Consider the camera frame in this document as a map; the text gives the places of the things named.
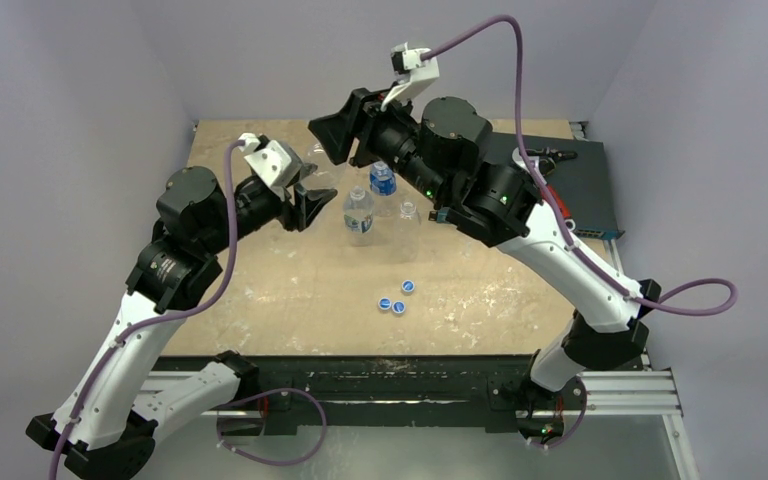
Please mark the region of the clear bottle white cap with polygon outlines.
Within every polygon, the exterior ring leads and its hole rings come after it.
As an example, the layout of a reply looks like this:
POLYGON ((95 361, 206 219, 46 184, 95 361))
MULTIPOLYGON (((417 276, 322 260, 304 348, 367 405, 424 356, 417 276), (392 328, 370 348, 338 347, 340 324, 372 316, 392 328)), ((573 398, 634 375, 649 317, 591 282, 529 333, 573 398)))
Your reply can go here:
POLYGON ((394 257, 398 262, 413 261, 418 255, 420 225, 417 205, 413 201, 402 202, 393 231, 394 257))

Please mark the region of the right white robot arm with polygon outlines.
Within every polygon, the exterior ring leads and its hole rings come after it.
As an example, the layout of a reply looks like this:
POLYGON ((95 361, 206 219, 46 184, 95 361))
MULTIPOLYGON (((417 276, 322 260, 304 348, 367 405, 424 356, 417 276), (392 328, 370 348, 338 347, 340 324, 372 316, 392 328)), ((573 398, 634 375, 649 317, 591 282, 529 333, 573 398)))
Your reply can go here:
POLYGON ((611 370, 643 351, 642 320, 660 285, 608 265, 555 216, 523 167, 489 157, 491 123, 469 102, 440 97, 414 119, 410 105, 385 105, 382 92, 360 88, 308 128, 332 162, 383 161, 432 202, 432 220, 518 260, 573 305, 567 328, 521 381, 529 404, 544 407, 581 371, 611 370))

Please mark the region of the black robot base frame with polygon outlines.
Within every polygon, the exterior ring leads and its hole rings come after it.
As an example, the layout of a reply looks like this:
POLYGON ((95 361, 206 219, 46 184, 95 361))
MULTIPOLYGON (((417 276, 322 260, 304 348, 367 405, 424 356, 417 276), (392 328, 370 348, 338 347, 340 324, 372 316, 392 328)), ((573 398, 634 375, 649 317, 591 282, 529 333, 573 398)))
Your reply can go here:
POLYGON ((265 400, 222 408, 231 437, 294 435, 301 427, 480 428, 537 439, 560 436, 562 417, 586 406, 580 379, 558 393, 530 386, 531 357, 514 355, 253 355, 244 395, 265 400))

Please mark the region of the green label water bottle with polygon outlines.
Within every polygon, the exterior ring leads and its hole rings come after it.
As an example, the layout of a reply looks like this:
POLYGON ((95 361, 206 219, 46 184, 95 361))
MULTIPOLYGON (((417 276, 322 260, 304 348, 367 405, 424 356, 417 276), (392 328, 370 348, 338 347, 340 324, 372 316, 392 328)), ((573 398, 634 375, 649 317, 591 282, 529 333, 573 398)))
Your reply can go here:
POLYGON ((353 246, 373 243, 374 200, 362 186, 349 190, 343 203, 344 225, 353 246))

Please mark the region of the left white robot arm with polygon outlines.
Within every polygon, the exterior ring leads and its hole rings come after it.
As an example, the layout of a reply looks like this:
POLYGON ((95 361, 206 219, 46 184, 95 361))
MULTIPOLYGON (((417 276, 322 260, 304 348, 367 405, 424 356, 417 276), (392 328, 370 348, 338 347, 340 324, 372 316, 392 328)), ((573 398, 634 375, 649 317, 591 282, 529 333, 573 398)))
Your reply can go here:
POLYGON ((82 479, 130 479, 159 443, 213 408, 253 407, 290 396, 280 385, 264 390, 259 367, 226 351, 197 373, 141 398, 141 388, 165 346, 186 322, 213 305, 233 269, 218 256, 234 256, 240 239, 271 221, 303 231, 333 200, 333 189, 293 184, 276 195, 256 176, 225 194, 205 167, 174 173, 157 202, 159 219, 126 281, 113 325, 67 400, 34 417, 29 438, 51 452, 48 474, 66 467, 82 479))

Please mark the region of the clear bottle blue cap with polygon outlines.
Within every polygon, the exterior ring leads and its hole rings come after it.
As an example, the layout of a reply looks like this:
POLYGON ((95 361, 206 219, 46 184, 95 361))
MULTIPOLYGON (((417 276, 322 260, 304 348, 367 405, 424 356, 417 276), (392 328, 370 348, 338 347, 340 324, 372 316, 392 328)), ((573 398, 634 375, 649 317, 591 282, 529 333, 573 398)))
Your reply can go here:
POLYGON ((301 185, 307 190, 337 189, 347 164, 334 164, 320 143, 309 147, 303 157, 305 174, 301 185))

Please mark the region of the blue label Pocari bottle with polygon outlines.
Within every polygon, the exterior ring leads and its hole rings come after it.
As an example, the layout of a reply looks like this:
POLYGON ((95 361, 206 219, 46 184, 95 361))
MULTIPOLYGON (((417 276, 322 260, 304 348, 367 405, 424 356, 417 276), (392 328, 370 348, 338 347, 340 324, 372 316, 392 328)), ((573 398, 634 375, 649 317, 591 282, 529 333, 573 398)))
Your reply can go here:
POLYGON ((378 161, 371 165, 369 184, 371 192, 379 197, 389 198, 397 193, 395 174, 383 161, 378 161))

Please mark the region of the blue white bottle cap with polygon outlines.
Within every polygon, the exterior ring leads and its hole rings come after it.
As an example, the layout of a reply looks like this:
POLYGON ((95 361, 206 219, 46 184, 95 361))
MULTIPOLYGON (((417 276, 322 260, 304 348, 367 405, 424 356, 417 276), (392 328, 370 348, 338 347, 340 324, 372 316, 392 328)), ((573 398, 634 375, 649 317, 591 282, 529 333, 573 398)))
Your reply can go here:
POLYGON ((406 305, 402 301, 395 301, 391 306, 391 310, 396 315, 402 315, 406 311, 406 305))

